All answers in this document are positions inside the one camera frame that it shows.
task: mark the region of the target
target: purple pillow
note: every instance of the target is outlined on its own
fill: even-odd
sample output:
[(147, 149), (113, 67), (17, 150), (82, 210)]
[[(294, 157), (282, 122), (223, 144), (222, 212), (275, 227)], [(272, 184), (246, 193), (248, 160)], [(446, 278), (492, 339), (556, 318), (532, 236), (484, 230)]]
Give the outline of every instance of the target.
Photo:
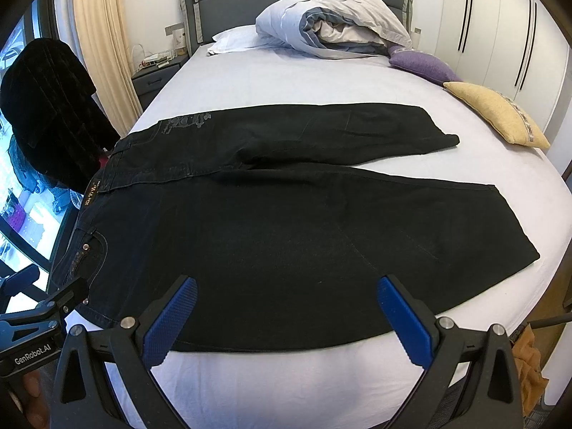
[(389, 53), (390, 65), (416, 74), (433, 84), (443, 87), (444, 82), (462, 82), (462, 79), (436, 56), (398, 45), (391, 47)]

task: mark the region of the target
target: wooden floor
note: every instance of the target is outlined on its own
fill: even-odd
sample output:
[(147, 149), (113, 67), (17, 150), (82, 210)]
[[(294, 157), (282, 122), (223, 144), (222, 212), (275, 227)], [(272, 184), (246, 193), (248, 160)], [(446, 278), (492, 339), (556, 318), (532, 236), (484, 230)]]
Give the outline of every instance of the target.
[[(537, 319), (544, 319), (553, 316), (562, 315), (570, 311), (570, 308), (564, 309), (562, 302), (568, 291), (568, 285), (572, 277), (572, 242), (566, 250), (566, 254), (560, 263), (552, 282), (548, 286), (544, 295), (534, 307), (534, 309), (527, 316), (527, 321), (534, 321)], [(544, 366), (554, 351), (554, 347), (558, 342), (564, 325), (557, 325), (545, 327), (542, 329), (535, 329), (535, 346), (540, 350), (542, 361), (541, 366)]]

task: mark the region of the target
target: yellow pillow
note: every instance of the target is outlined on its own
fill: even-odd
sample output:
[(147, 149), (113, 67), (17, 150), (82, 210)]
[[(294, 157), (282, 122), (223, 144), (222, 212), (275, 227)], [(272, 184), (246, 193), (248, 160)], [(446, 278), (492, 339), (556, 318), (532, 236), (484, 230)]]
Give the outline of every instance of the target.
[(479, 113), (508, 143), (550, 148), (550, 143), (536, 122), (504, 95), (482, 85), (466, 82), (445, 82), (443, 85)]

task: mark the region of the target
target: nightstand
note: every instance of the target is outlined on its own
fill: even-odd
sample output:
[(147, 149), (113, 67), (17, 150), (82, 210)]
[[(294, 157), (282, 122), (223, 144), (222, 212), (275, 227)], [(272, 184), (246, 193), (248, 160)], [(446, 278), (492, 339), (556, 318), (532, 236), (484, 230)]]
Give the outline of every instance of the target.
[(188, 55), (181, 55), (169, 61), (162, 67), (144, 67), (131, 77), (135, 93), (139, 97), (143, 111), (151, 104), (161, 88), (177, 73), (183, 64), (189, 60)]

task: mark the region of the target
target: black pants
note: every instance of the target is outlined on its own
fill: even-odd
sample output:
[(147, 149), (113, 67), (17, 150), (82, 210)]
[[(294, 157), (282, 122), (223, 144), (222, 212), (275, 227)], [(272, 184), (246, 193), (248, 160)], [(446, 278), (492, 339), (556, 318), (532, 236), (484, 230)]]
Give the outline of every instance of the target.
[(195, 278), (180, 351), (321, 348), (388, 332), (376, 301), (385, 274), (442, 312), (538, 258), (494, 186), (330, 164), (457, 142), (401, 105), (162, 121), (122, 140), (95, 176), (53, 279), (86, 277), (79, 312), (111, 326), (177, 276)]

